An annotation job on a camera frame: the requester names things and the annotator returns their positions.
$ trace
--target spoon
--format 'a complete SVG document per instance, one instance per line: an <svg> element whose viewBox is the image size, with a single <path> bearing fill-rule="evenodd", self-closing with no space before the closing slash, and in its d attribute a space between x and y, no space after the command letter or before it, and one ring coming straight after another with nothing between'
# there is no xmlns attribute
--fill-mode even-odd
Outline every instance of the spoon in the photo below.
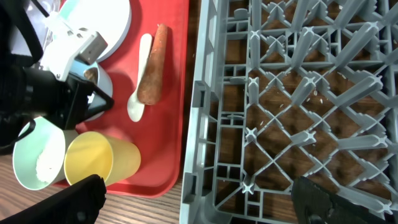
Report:
<svg viewBox="0 0 398 224"><path fill-rule="evenodd" d="M152 47L152 36L150 34L144 34L141 37L141 41L139 44L137 88L132 93L132 95L129 98L129 101L127 102L127 112L129 114L130 119L133 122L138 122L142 118L142 114L144 114L145 105L138 100L137 92L138 92L139 83L141 82L142 76L147 66L147 61L151 47Z"/></svg>

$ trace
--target gray dish rack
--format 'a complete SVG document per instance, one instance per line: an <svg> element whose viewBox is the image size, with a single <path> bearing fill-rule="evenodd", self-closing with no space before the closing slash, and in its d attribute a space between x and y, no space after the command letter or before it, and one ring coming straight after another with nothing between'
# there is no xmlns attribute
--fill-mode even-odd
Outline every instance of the gray dish rack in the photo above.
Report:
<svg viewBox="0 0 398 224"><path fill-rule="evenodd" d="M246 2L247 6L229 13L230 5L236 2ZM330 4L339 5L339 13L334 18L328 14ZM384 214L392 215L393 211L398 211L398 192L394 184L398 184L398 4L390 4L388 0L202 0L183 172L181 223L239 223L239 220L291 223L268 217L263 210L265 195L290 195L294 179L279 165L279 159L293 148L312 162L303 176L325 175L338 189L338 195L381 218L385 217ZM286 12L292 7L295 10L289 21ZM320 19L324 25L311 26L314 19ZM285 28L273 29L271 24L274 21ZM245 40L247 50L243 63L226 63L230 40ZM265 52L262 51L264 44L268 46ZM355 60L362 50L370 53L369 58ZM319 60L307 62L306 57L316 51L321 56ZM282 57L281 62L268 60L275 54ZM289 91L284 79L293 73L300 77L300 82ZM352 83L339 94L333 91L329 79L336 74ZM224 109L223 92L231 85L241 86L244 91L242 111ZM281 104L276 112L261 103L262 97L275 89L289 102ZM331 105L325 113L308 110L305 106L317 95L323 96L321 104L327 102ZM365 97L376 101L382 110L374 115L354 110L352 105ZM212 102L218 103L217 114L212 113ZM255 128L247 126L248 111L253 108L260 111L266 120ZM305 114L312 125L296 133L287 131L281 118L293 108ZM336 136L327 122L336 111L358 125L358 130L346 138ZM275 155L271 155L269 148L258 141L259 136L271 127L277 127L290 142ZM238 162L220 160L221 133L225 128L241 130L239 138L242 144L235 146L241 148ZM336 143L323 159L308 150L317 144L318 130ZM212 131L216 131L215 139L209 137ZM245 170L245 150L249 145L255 145L267 160L252 174ZM370 162L356 153L369 149L385 149L386 154ZM347 184L340 184L328 168L340 152L348 154L362 170ZM213 158L210 165L206 162L209 156ZM275 190L257 184L258 175L267 172L271 166L276 167L289 182L285 189ZM238 170L238 175L232 175L233 170ZM209 176L210 187L204 187L209 185L206 178ZM381 184L391 197L383 198L356 188L365 180ZM217 201L219 184L225 182L234 184L236 188ZM254 194L259 195L259 200L250 199ZM220 209L236 195L243 197L241 212ZM249 207L258 212L252 214Z"/></svg>

